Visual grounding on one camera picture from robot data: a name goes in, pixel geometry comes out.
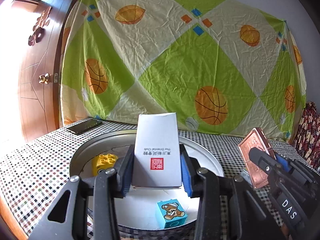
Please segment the person hand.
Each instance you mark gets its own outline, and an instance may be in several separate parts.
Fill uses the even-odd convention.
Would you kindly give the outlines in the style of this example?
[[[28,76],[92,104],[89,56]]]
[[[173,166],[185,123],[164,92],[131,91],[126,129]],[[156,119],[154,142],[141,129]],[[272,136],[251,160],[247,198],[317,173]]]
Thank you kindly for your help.
[[[298,235],[296,232],[296,228],[292,226],[287,226],[285,223],[282,224],[281,226],[281,231],[287,240],[294,240],[298,239]]]

